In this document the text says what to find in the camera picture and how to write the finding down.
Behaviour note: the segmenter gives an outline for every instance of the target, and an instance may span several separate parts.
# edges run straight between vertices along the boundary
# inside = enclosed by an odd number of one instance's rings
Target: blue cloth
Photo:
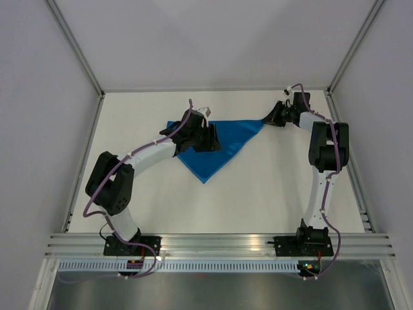
[[[222,150],[194,152],[189,148],[177,157],[202,183],[207,182],[220,168],[228,163],[262,128],[261,120],[210,121],[215,124]]]

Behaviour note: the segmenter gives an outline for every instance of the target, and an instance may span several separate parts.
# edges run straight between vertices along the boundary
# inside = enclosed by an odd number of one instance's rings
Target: purple cable
[[[323,195],[323,201],[321,203],[321,210],[324,211],[325,210],[325,203],[327,200],[327,193],[328,193],[328,188],[330,187],[330,180],[331,177],[335,174],[338,174],[341,170],[340,167],[340,155],[339,155],[339,151],[338,151],[338,143],[337,143],[337,138],[336,138],[336,130],[334,128],[333,122],[331,121],[331,119],[327,119],[325,116],[318,114],[316,111],[312,110],[310,108],[310,105],[307,102],[307,99],[305,97],[305,93],[304,93],[304,86],[301,83],[295,84],[293,86],[291,86],[291,88],[296,88],[297,86],[300,87],[301,89],[301,95],[303,96],[303,101],[305,104],[305,107],[307,108],[307,110],[312,113],[315,116],[318,116],[319,118],[323,119],[324,121],[326,121],[329,125],[330,125],[330,129],[331,129],[331,133],[332,133],[332,138],[333,138],[333,143],[334,143],[334,153],[336,154],[336,172],[331,172],[328,176],[327,176],[327,182],[325,185],[325,190],[324,190],[324,195]],[[331,260],[331,262],[329,263],[329,265],[327,266],[327,268],[325,268],[323,271],[321,271],[317,277],[322,276],[323,274],[325,274],[334,264],[334,262],[337,260],[337,257],[339,255],[340,252],[340,248],[341,248],[341,234],[339,232],[338,229],[336,229],[333,225],[331,225],[331,223],[328,221],[327,217],[325,216],[325,213],[321,213],[324,222],[327,224],[327,226],[329,226],[334,232],[337,233],[337,250],[336,253],[333,256],[333,259]],[[309,276],[306,277],[306,280],[314,280],[316,278],[316,276]]]
[[[177,132],[179,132],[179,131],[181,130],[181,128],[184,127],[185,124],[187,123],[187,121],[188,121],[188,119],[189,119],[189,117],[190,117],[190,114],[191,114],[191,113],[190,113],[191,110],[192,110],[192,100],[189,99],[189,110],[188,110],[188,113],[186,114],[185,119],[183,120],[183,122],[181,122],[181,124],[178,126],[177,129],[175,129],[172,133],[170,133],[169,135],[165,136],[164,138],[161,138],[161,139],[157,140],[156,142],[153,141],[153,142],[147,143],[147,144],[145,144],[145,145],[143,145],[143,146],[141,146],[141,147],[138,147],[137,149],[135,149],[135,150],[133,150],[133,151],[131,152],[131,156],[135,155],[136,153],[140,152],[141,150],[143,150],[143,149],[145,149],[145,148],[147,148],[147,147],[150,147],[150,146],[155,145],[155,144],[158,144],[158,143],[162,143],[162,142],[164,142],[165,140],[171,138],[171,137],[172,137],[173,135],[175,135]],[[121,241],[122,243],[124,243],[124,244],[126,244],[126,245],[134,245],[134,246],[138,246],[138,247],[144,247],[144,248],[148,249],[148,250],[154,255],[154,262],[153,262],[152,266],[151,266],[147,271],[145,271],[145,272],[142,273],[142,274],[137,274],[137,275],[135,275],[135,276],[129,276],[129,278],[141,278],[141,277],[146,276],[147,274],[149,274],[149,273],[152,271],[152,269],[155,267],[155,265],[156,265],[156,252],[155,252],[155,250],[154,250],[153,248],[151,248],[150,246],[146,245],[146,244],[138,243],[138,242],[129,242],[129,241],[127,241],[127,240],[122,239],[122,237],[115,231],[114,226],[112,225],[112,222],[110,221],[110,218],[108,217],[107,213],[105,213],[105,212],[103,212],[103,211],[92,211],[92,212],[88,213],[90,206],[93,204],[94,200],[96,199],[97,195],[98,195],[98,194],[100,193],[100,191],[102,190],[103,186],[105,186],[105,184],[106,184],[106,182],[109,180],[109,178],[110,178],[110,177],[116,172],[116,170],[117,170],[122,164],[124,164],[124,162],[125,162],[126,160],[128,160],[129,158],[130,158],[130,156],[129,156],[129,155],[126,155],[126,156],[125,156],[119,163],[117,163],[117,165],[115,165],[115,167],[113,167],[112,170],[110,170],[109,173],[103,178],[103,181],[99,184],[99,186],[97,187],[96,191],[93,193],[92,197],[90,197],[89,202],[86,204],[86,207],[85,207],[85,209],[84,209],[84,211],[83,211],[83,217],[88,218],[89,216],[97,215],[97,214],[103,215],[103,216],[105,217],[105,219],[106,219],[109,227],[111,228],[111,230],[113,230],[113,234],[119,239],[119,241]]]

